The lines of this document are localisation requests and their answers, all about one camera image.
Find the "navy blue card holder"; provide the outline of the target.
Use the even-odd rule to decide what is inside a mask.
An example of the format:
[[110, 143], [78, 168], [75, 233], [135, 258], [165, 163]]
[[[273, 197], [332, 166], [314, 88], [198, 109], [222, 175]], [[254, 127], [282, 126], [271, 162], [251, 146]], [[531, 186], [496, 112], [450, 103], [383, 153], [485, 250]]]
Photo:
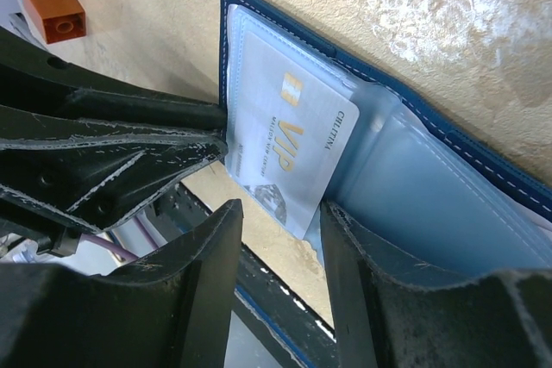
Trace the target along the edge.
[[346, 53], [264, 0], [221, 0], [220, 100], [244, 28], [284, 36], [339, 72], [360, 114], [307, 240], [324, 262], [320, 208], [464, 277], [551, 266], [551, 189], [433, 109], [413, 89]]

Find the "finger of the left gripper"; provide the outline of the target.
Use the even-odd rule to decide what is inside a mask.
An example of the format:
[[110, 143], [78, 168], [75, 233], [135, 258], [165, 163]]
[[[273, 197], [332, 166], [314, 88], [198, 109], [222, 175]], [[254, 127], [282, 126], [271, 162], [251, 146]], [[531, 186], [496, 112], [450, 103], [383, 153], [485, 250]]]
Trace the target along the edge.
[[220, 129], [214, 103], [148, 90], [65, 62], [1, 29], [1, 104], [67, 119]]
[[1, 108], [1, 218], [27, 231], [100, 233], [228, 151], [195, 128]]

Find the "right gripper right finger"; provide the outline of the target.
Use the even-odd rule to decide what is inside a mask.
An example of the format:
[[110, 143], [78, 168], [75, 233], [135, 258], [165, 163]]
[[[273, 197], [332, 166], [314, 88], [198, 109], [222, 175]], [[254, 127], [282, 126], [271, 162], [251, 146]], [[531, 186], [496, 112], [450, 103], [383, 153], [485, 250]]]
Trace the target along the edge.
[[364, 228], [335, 203], [321, 239], [343, 367], [548, 367], [551, 273], [444, 270]]

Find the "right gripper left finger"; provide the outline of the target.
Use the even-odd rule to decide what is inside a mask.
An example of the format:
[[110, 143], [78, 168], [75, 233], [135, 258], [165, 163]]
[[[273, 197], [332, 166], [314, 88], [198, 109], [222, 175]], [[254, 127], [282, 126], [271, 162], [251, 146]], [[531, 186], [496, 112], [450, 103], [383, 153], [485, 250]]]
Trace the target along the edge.
[[222, 366], [241, 238], [234, 199], [107, 276], [2, 265], [2, 366]]

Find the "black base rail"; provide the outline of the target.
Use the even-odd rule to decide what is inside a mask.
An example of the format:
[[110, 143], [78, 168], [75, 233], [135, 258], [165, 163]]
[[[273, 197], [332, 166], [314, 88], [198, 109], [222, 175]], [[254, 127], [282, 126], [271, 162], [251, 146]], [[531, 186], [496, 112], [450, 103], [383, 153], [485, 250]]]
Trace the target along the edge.
[[339, 365], [333, 328], [246, 244], [241, 245], [224, 365]]

